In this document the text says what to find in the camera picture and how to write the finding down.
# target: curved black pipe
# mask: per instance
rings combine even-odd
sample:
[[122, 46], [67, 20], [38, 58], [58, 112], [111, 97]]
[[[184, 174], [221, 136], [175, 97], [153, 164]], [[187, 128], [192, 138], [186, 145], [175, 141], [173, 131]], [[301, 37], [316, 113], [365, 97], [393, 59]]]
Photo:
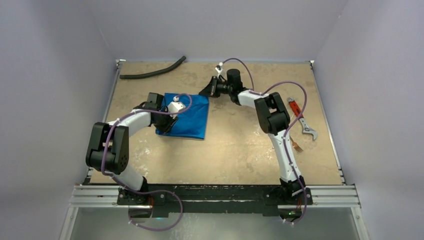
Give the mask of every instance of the curved black pipe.
[[161, 70], [147, 72], [143, 74], [136, 74], [136, 75], [119, 75], [119, 78], [120, 79], [146, 79], [146, 78], [154, 77], [157, 75], [166, 74], [176, 69], [178, 66], [180, 66], [184, 62], [184, 60], [186, 60], [186, 56], [182, 56], [174, 64]]

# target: tan work surface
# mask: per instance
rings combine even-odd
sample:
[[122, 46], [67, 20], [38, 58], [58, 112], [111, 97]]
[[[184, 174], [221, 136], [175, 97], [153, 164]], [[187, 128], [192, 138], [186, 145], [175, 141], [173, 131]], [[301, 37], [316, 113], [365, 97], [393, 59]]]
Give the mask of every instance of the tan work surface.
[[[121, 74], [148, 73], [166, 68], [170, 63], [126, 62]], [[137, 80], [119, 79], [113, 94], [107, 121], [129, 113], [146, 101], [149, 92], [188, 93], [196, 95], [211, 80], [216, 63], [183, 63], [177, 69], [155, 77]], [[308, 64], [250, 63], [255, 90], [265, 91], [280, 81], [295, 81], [305, 87], [308, 102], [304, 117], [318, 132], [302, 134], [297, 122], [290, 135], [303, 152], [293, 150], [295, 160], [308, 185], [340, 185], [341, 179], [314, 77]], [[228, 62], [226, 70], [237, 68], [247, 88], [249, 75], [239, 63]], [[303, 92], [294, 84], [283, 84], [279, 92], [290, 116], [288, 97], [302, 107]], [[279, 165], [270, 138], [259, 127], [255, 109], [231, 102], [228, 95], [209, 99], [209, 113], [204, 140], [159, 136], [155, 127], [145, 127], [130, 137], [129, 164], [149, 183], [167, 184], [279, 184]], [[94, 171], [91, 183], [112, 180]]]

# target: gray wall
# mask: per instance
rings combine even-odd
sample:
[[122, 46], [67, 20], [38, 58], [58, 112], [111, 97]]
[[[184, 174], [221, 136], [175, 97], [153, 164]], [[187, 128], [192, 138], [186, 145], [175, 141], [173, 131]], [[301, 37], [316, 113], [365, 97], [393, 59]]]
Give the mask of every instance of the gray wall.
[[315, 77], [371, 238], [424, 235], [424, 2], [350, 0]]
[[114, 64], [83, 1], [0, 1], [0, 239], [59, 237]]
[[315, 59], [347, 0], [87, 0], [128, 60]]

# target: plywood board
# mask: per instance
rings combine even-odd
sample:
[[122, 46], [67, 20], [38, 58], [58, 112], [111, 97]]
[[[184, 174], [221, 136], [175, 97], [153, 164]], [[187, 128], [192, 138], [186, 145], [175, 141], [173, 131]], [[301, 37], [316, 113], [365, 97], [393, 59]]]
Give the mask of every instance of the plywood board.
[[[126, 62], [121, 74], [152, 72], [170, 63]], [[115, 120], [147, 99], [149, 92], [198, 94], [215, 75], [216, 63], [184, 63], [176, 70], [146, 79], [119, 79], [113, 94], [108, 121]], [[302, 134], [296, 123], [292, 138], [303, 148], [294, 151], [295, 160], [308, 185], [340, 185], [340, 175], [322, 112], [315, 80], [308, 64], [250, 63], [249, 67], [260, 92], [280, 81], [295, 81], [306, 88], [308, 102], [304, 112], [309, 126], [318, 138]], [[241, 71], [245, 87], [249, 75], [239, 63], [226, 63], [225, 69]], [[293, 84], [276, 87], [290, 115], [287, 103], [293, 97], [303, 106], [303, 92]], [[187, 184], [279, 184], [279, 166], [269, 137], [258, 124], [253, 108], [238, 106], [227, 95], [210, 98], [209, 116], [204, 140], [159, 136], [154, 127], [146, 127], [130, 138], [130, 162], [146, 176], [149, 183]], [[95, 171], [92, 183], [111, 180]]]

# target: blue towel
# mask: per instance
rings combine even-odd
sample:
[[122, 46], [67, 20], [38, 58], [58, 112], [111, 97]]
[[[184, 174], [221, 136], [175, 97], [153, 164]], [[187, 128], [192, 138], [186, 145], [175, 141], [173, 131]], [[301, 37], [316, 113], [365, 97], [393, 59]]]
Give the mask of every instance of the blue towel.
[[[167, 106], [177, 93], [165, 93], [162, 106]], [[163, 134], [156, 129], [156, 134], [171, 137], [184, 137], [193, 139], [205, 139], [206, 122], [208, 120], [209, 99], [206, 96], [190, 95], [193, 100], [190, 109], [178, 114], [178, 121], [171, 131]], [[187, 96], [180, 96], [179, 101], [186, 107], [190, 100]]]

